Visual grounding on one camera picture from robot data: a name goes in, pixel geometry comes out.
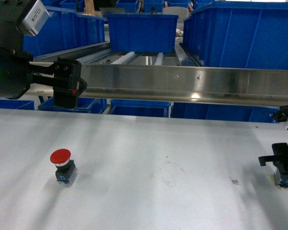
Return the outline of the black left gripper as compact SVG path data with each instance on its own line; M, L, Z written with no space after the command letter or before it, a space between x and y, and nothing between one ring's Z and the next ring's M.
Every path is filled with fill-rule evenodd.
M32 80L52 87L55 106L76 108L79 96L87 89L87 82L81 78L81 63L60 57L54 62L32 60L31 53L0 47L0 98L19 99Z

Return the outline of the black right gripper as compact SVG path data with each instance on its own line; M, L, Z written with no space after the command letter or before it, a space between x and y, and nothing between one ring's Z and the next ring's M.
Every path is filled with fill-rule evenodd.
M288 130L288 105L281 106L279 110L271 115L277 123L284 123ZM258 158L260 166L265 166L267 162L272 162L281 175L288 175L288 144L272 144L273 155L261 156Z

